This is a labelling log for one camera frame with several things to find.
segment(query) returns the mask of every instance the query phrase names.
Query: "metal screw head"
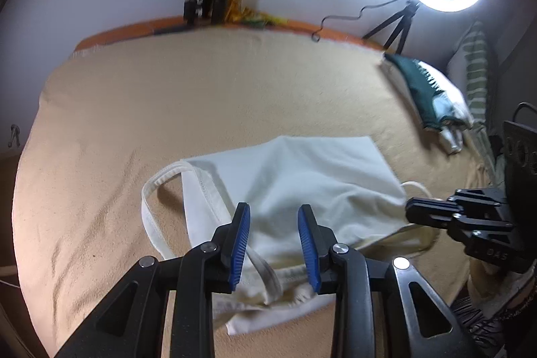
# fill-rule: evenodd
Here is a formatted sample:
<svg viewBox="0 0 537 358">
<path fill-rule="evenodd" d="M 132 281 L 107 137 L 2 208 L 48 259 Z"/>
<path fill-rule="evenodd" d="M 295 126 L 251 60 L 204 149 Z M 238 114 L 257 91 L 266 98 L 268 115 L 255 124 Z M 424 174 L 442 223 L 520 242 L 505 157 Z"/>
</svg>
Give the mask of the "metal screw head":
<svg viewBox="0 0 537 358">
<path fill-rule="evenodd" d="M 348 246 L 343 243 L 336 243 L 332 246 L 332 250 L 335 253 L 347 253 L 348 252 Z"/>
<path fill-rule="evenodd" d="M 213 242 L 206 242 L 200 246 L 201 251 L 205 253 L 214 252 L 216 251 L 216 248 L 216 243 Z"/>
<path fill-rule="evenodd" d="M 410 261 L 402 256 L 398 256 L 392 261 L 392 263 L 394 264 L 394 267 L 398 268 L 399 270 L 406 270 L 410 267 Z"/>
<path fill-rule="evenodd" d="M 155 259 L 150 255 L 146 255 L 140 258 L 138 264 L 141 267 L 151 267 L 153 264 L 155 264 Z"/>
</svg>

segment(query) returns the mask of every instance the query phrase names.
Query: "pillow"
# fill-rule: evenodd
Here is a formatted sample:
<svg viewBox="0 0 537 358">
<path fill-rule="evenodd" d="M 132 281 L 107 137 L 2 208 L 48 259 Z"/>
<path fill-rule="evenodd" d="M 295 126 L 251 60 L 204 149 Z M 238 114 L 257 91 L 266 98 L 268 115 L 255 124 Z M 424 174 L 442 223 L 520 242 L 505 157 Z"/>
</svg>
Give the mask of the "pillow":
<svg viewBox="0 0 537 358">
<path fill-rule="evenodd" d="M 447 76 L 463 92 L 475 121 L 485 124 L 488 47 L 481 22 L 475 22 L 461 38 L 447 65 Z"/>
<path fill-rule="evenodd" d="M 447 154 L 460 152 L 459 127 L 471 127 L 473 117 L 465 99 L 441 72 L 426 62 L 385 54 L 381 69 L 421 121 L 425 129 L 437 131 Z"/>
</svg>

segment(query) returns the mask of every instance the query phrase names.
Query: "dark green cloth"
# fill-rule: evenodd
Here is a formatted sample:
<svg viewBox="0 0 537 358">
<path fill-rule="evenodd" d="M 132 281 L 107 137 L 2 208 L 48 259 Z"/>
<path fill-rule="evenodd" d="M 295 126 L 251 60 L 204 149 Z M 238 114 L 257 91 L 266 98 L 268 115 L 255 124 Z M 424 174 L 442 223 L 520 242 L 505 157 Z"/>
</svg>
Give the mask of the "dark green cloth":
<svg viewBox="0 0 537 358">
<path fill-rule="evenodd" d="M 440 131 L 443 125 L 460 124 L 455 118 L 453 104 L 427 69 L 419 60 L 385 53 L 386 60 L 392 62 L 402 73 L 410 95 L 418 109 L 424 128 Z"/>
</svg>

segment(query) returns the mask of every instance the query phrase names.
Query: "black clamp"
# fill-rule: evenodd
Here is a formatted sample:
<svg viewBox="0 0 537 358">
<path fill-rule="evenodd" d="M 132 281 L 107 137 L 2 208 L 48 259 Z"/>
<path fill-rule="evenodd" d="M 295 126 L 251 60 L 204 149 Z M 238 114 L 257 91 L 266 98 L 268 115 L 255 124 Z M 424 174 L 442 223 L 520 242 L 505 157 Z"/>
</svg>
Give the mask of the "black clamp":
<svg viewBox="0 0 537 358">
<path fill-rule="evenodd" d="M 168 292 L 176 290 L 170 356 L 214 357 L 211 293 L 230 294 L 241 277 L 250 207 L 210 242 L 159 262 L 144 256 L 121 278 L 60 349 L 57 358 L 159 358 Z"/>
<path fill-rule="evenodd" d="M 198 17 L 209 18 L 212 25 L 222 24 L 226 19 L 229 0 L 185 0 L 183 19 L 187 25 L 195 25 Z"/>
<path fill-rule="evenodd" d="M 309 283 L 336 294 L 332 358 L 374 358 L 371 292 L 379 292 L 387 330 L 386 356 L 480 357 L 482 352 L 429 283 L 405 258 L 366 259 L 319 226 L 310 205 L 299 210 L 299 233 Z"/>
</svg>

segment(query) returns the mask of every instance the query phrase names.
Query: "white cloth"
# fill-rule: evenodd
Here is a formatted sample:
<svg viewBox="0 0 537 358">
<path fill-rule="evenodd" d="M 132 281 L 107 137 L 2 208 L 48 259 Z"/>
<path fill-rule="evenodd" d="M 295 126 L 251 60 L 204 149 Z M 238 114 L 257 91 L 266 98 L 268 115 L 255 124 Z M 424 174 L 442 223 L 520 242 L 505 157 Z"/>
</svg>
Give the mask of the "white cloth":
<svg viewBox="0 0 537 358">
<path fill-rule="evenodd" d="M 210 240 L 218 226 L 229 223 L 238 202 L 250 205 L 241 281 L 232 295 L 213 295 L 215 324 L 229 320 L 230 334 L 294 319 L 331 300 L 316 296 L 307 283 L 297 228 L 302 204 L 311 205 L 318 223 L 333 229 L 339 242 L 355 248 L 370 246 L 408 225 L 405 192 L 369 137 L 278 137 L 257 146 L 177 161 L 144 185 L 143 224 L 165 259 L 175 255 L 147 198 L 179 173 L 192 247 Z M 415 251 L 415 227 L 408 238 Z M 427 240 L 418 248 L 428 246 Z M 404 234 L 397 241 L 404 252 L 408 243 Z"/>
</svg>

